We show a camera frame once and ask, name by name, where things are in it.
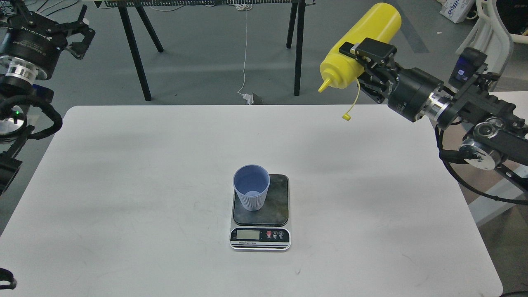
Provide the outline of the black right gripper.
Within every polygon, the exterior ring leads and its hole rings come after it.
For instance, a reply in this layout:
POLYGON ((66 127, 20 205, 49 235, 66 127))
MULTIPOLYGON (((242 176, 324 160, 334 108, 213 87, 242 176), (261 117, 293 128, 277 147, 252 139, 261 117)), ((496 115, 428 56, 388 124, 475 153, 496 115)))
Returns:
POLYGON ((384 69, 358 77, 362 92, 377 104, 386 98, 388 107, 408 121, 424 116, 438 121, 445 111, 443 81, 421 69, 398 69, 396 53, 394 45, 371 38, 358 43, 344 41, 339 47, 339 69, 347 73, 384 69))

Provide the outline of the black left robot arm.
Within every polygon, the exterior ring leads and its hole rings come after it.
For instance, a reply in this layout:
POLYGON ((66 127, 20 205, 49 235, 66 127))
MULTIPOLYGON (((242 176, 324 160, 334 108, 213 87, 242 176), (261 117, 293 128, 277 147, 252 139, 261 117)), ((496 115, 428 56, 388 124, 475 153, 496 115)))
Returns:
POLYGON ((6 30, 1 42, 1 142, 11 146, 1 153, 1 193, 17 176, 21 161, 17 155, 30 140, 50 137, 63 120, 52 106, 53 90, 38 86, 37 80, 51 79, 61 53, 84 58, 95 30, 85 20, 83 5, 78 19, 59 23, 31 11, 23 0, 11 0, 10 14, 1 15, 6 30))

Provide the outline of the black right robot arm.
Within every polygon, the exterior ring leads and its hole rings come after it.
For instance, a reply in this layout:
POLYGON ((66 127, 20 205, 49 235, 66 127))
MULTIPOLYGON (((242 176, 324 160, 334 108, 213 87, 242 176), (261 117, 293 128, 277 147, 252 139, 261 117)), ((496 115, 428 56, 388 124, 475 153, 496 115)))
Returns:
POLYGON ((338 52, 364 69, 359 87, 378 104, 411 122, 428 117, 436 123, 439 158, 463 187, 495 201, 527 205, 526 200, 501 198, 481 192, 464 181, 452 164, 494 170, 527 194, 527 178, 504 165, 506 160, 527 165, 527 124, 514 114, 516 105, 490 94, 499 74, 487 71, 486 54, 467 47, 449 79, 425 71, 404 69, 394 61, 396 47, 366 38, 356 44, 341 42, 338 52))

